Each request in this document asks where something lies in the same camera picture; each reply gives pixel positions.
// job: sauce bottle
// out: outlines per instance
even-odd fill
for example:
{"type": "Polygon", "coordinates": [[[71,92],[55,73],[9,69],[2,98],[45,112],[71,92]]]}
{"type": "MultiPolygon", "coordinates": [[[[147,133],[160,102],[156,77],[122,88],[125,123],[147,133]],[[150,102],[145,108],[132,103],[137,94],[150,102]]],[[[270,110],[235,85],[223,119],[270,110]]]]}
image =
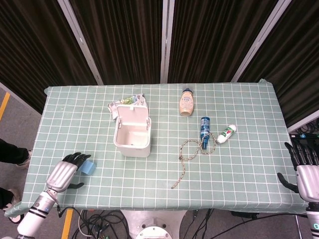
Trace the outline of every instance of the sauce bottle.
{"type": "Polygon", "coordinates": [[[194,110],[193,92],[186,88],[179,101],[179,113],[181,116],[190,116],[194,110]]]}

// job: food wrapper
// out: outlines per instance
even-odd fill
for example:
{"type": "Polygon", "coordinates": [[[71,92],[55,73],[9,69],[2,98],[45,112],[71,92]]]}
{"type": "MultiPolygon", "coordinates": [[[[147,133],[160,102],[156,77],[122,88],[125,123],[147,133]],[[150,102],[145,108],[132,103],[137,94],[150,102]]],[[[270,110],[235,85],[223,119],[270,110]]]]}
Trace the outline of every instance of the food wrapper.
{"type": "Polygon", "coordinates": [[[113,101],[112,103],[109,103],[108,109],[110,113],[112,114],[112,117],[114,120],[119,115],[118,105],[137,105],[137,106],[148,107],[146,100],[144,98],[144,94],[132,95],[131,97],[128,97],[119,101],[113,101]]]}

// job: yellow floor stripe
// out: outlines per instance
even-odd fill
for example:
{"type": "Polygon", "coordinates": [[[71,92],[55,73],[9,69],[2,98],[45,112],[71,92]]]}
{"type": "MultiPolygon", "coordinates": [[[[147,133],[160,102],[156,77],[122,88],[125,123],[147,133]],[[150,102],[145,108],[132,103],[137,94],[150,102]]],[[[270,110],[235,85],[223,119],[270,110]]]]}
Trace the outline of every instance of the yellow floor stripe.
{"type": "Polygon", "coordinates": [[[73,214],[73,209],[68,209],[66,211],[64,227],[63,227],[63,233],[62,233],[61,239],[68,239],[69,238],[72,214],[73,214]]]}
{"type": "Polygon", "coordinates": [[[0,120],[1,120],[2,115],[4,113],[5,107],[9,101],[9,98],[10,98],[10,94],[8,92],[6,92],[4,99],[2,101],[2,104],[1,104],[1,107],[0,107],[0,120]]]}

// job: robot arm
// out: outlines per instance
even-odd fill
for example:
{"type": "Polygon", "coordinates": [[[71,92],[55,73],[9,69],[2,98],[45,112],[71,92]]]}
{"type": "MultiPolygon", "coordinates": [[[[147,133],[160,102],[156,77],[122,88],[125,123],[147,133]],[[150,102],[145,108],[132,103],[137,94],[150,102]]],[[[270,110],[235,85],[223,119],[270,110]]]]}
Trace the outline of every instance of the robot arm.
{"type": "Polygon", "coordinates": [[[319,238],[319,160],[317,153],[308,146],[293,141],[293,146],[285,143],[296,171],[297,185],[288,183],[281,173],[280,182],[288,189],[299,193],[309,203],[306,208],[314,239],[319,238]]]}
{"type": "Polygon", "coordinates": [[[78,152],[70,154],[58,162],[46,181],[48,189],[40,194],[19,224],[17,228],[19,235],[16,239],[33,239],[53,205],[55,203],[58,204],[57,194],[64,192],[67,188],[79,188],[83,186],[83,183],[73,185],[70,182],[78,168],[89,157],[90,155],[78,152]]]}

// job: green tablecloth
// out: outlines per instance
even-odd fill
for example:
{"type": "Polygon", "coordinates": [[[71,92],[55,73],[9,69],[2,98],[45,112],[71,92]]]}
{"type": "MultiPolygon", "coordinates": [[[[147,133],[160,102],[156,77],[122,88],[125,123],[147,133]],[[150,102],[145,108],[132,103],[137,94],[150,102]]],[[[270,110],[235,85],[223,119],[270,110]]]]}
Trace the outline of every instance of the green tablecloth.
{"type": "MultiPolygon", "coordinates": [[[[92,176],[77,173],[78,190],[59,194],[62,207],[82,209],[184,210],[219,208],[245,212],[304,212],[306,204],[284,188],[276,173],[296,177],[284,146],[289,135],[272,84],[193,84],[195,109],[182,117],[178,103],[182,85],[49,87],[38,129],[22,202],[7,212],[27,210],[45,189],[45,181],[64,156],[91,154],[92,176]],[[124,157],[113,144],[115,121],[107,105],[144,93],[152,119],[151,154],[124,157]],[[237,132],[212,155],[186,163],[179,178],[180,145],[198,139],[200,118],[210,117],[216,136],[229,124],[237,132]]],[[[185,149],[192,154],[195,147],[185,149]]]]}

